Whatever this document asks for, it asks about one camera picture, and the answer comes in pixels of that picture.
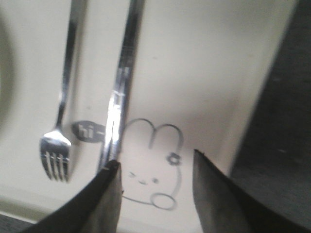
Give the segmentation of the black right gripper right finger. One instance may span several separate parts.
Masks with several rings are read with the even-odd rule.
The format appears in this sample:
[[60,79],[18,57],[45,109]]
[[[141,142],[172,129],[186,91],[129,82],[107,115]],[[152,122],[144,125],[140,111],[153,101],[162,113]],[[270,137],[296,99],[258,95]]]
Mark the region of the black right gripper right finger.
[[205,233],[309,233],[225,176],[199,150],[193,153],[193,199]]

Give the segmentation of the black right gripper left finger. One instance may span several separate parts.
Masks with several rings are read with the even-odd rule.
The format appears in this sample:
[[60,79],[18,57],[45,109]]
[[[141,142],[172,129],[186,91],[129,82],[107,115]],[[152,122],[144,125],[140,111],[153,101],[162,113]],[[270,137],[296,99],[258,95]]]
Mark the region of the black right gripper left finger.
[[23,233],[115,233],[121,210],[121,164],[115,160],[64,206]]

